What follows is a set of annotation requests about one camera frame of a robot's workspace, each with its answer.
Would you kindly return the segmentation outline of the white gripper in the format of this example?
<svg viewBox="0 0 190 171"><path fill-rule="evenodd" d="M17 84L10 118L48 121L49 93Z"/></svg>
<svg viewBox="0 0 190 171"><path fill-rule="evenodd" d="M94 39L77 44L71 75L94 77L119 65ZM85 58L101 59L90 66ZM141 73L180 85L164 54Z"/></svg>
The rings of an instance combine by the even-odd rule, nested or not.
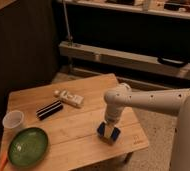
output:
<svg viewBox="0 0 190 171"><path fill-rule="evenodd" d="M118 115L110 115L110 114L106 114L105 117L104 117L105 122L102 122L99 127L97 128L97 133L99 136L104 136L104 132L105 132L105 125L107 124L108 126L110 127L114 127L120 120L120 117ZM113 132L111 134L111 139L113 141L116 141L117 138L119 137L119 134L120 134L120 130L115 127L113 129Z"/></svg>

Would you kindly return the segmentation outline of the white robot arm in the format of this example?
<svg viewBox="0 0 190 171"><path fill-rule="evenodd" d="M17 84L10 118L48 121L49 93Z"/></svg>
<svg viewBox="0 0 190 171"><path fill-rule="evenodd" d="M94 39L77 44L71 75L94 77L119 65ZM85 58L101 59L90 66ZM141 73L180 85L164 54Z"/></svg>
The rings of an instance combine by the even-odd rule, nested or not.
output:
<svg viewBox="0 0 190 171"><path fill-rule="evenodd" d="M120 134L116 124L125 107L178 115L170 171L190 171L190 88L133 92L126 83L104 94L104 121L97 128L100 137L115 142Z"/></svg>

